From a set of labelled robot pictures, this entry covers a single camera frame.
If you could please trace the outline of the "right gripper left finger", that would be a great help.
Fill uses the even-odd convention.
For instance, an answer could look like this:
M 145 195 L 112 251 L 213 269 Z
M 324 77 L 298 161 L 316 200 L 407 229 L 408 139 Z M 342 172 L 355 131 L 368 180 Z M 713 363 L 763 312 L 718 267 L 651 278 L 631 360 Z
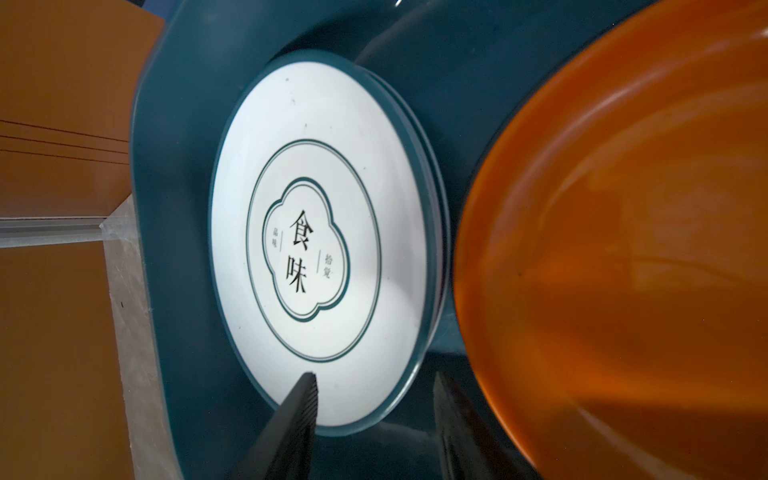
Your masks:
M 308 479 L 317 413 L 316 376 L 306 372 L 228 479 Z

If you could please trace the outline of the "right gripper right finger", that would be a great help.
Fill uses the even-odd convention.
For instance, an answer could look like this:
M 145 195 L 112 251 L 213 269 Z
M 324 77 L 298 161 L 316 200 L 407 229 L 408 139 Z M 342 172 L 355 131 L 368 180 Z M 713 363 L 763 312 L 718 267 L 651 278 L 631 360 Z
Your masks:
M 439 371 L 433 406 L 444 479 L 538 479 L 524 460 L 502 446 L 457 381 Z

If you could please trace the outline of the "white plate black emblem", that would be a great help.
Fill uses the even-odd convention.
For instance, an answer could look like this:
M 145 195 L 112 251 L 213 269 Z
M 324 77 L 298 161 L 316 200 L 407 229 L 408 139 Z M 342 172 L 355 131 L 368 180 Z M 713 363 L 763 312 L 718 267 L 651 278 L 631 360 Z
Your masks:
M 429 162 L 368 71 L 320 50 L 269 62 L 226 123 L 210 188 L 233 350 L 272 407 L 314 373 L 327 437 L 366 430 L 403 399 L 441 284 Z

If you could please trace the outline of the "orange plastic plate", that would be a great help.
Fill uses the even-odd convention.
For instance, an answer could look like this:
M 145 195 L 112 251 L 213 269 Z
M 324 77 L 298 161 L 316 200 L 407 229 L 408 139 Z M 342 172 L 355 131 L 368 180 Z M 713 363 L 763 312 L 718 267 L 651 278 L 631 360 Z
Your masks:
M 767 475 L 767 5 L 658 1 L 491 147 L 458 321 L 547 479 Z

